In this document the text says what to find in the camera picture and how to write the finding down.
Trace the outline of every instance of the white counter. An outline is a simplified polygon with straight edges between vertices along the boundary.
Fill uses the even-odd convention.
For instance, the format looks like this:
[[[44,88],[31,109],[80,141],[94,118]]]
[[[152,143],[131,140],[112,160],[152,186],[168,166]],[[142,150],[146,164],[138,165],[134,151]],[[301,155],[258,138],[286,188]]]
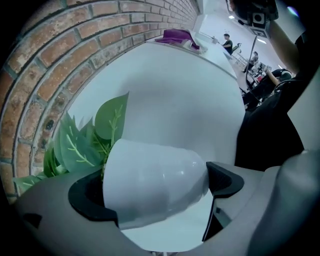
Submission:
[[[101,104],[128,91],[124,139],[234,164],[245,108],[236,80],[220,67],[183,50],[144,43],[97,74],[69,113],[77,123],[82,117],[88,121]],[[145,250],[190,250],[202,243],[211,202],[208,193],[183,213],[123,233]]]
[[[229,53],[222,47],[222,45],[214,44],[213,42],[208,42],[208,40],[203,40],[203,36],[199,33],[195,33],[193,31],[190,31],[190,34],[191,34],[193,40],[196,43],[198,42],[200,45],[207,48],[207,51],[202,54],[196,54],[191,51],[185,50],[183,48],[176,47],[176,49],[178,49],[180,51],[186,51],[186,52],[189,52],[190,54],[193,54],[195,56],[203,58],[203,59],[207,60],[208,62],[210,62],[214,65],[217,65],[223,71],[227,72],[230,76],[232,76],[234,79],[237,79],[237,75],[236,75],[235,71],[233,70],[231,64],[229,63],[228,58],[226,57],[226,55],[229,55]],[[149,39],[149,40],[147,40],[147,42],[148,43],[156,43],[155,39],[160,39],[162,37],[163,36],[161,35],[161,36]],[[165,44],[165,43],[163,43],[163,45],[167,46],[167,47],[174,47],[173,45]]]

